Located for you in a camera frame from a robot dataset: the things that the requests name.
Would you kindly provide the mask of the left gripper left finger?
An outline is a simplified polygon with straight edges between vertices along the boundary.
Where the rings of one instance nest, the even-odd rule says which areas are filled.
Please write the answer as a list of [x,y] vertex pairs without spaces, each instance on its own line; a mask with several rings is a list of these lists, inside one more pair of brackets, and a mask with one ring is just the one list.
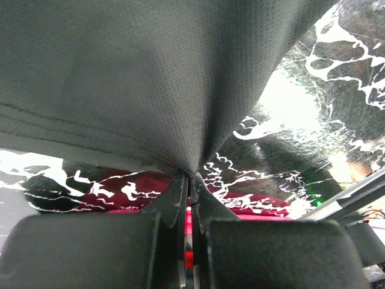
[[179,175],[143,213],[160,216],[156,236],[156,252],[152,271],[152,288],[184,288],[186,286],[185,219],[188,180]]

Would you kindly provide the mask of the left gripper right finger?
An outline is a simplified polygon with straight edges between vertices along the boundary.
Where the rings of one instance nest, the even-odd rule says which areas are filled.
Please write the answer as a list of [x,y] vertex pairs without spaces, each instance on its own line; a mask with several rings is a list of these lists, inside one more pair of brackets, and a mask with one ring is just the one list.
[[190,180],[194,288],[209,288],[208,229],[213,220],[240,221],[208,189],[201,174]]

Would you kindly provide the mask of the black t shirt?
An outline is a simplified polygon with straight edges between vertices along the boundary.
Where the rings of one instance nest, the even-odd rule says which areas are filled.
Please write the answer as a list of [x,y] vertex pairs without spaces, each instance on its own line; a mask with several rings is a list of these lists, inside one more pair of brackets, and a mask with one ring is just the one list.
[[2,1],[1,147],[195,173],[333,1]]

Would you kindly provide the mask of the folded red t shirt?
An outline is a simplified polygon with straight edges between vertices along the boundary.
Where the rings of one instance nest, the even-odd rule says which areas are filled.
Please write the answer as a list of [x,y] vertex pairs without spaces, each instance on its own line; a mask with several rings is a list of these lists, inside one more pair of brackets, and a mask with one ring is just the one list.
[[[143,171],[126,172],[108,169],[91,182],[78,205],[84,211],[141,210],[155,199],[168,203],[180,201],[182,181],[173,175]],[[289,204],[277,197],[263,194],[237,193],[208,185],[209,191],[237,215],[287,217]]]

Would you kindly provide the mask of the black marble pattern mat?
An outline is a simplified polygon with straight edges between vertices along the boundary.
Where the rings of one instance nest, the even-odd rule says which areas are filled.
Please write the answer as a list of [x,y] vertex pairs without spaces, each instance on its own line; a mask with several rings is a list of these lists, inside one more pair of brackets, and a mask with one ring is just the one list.
[[298,216],[384,165],[384,2],[333,1],[283,56],[253,109],[196,172]]

